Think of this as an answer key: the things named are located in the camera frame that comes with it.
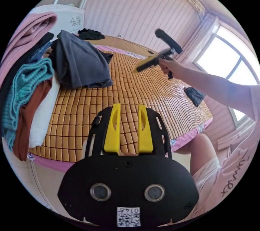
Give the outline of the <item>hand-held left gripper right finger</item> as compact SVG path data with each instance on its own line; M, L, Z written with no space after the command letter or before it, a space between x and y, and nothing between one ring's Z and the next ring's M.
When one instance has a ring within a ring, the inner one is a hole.
M153 143L147 107L138 106L138 153L152 153Z

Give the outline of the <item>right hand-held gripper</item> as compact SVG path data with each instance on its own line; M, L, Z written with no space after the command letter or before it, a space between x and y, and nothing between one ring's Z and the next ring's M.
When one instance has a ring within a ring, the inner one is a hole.
M135 68L135 73L140 73L148 68L159 65L159 59L173 60L172 55L179 54L175 49L165 49L158 54L152 54L144 60L141 60Z

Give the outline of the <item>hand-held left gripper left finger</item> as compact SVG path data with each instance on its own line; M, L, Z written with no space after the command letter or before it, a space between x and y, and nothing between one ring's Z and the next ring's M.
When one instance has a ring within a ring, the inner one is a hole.
M104 143L106 153L120 153L120 123L121 123L121 105L113 104L110 118L108 121L107 133Z

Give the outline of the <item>person's right hand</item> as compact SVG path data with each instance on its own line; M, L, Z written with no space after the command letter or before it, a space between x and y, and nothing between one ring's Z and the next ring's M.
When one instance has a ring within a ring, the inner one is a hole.
M172 73L173 78L182 80L185 67L176 60L159 59L159 66L164 74Z

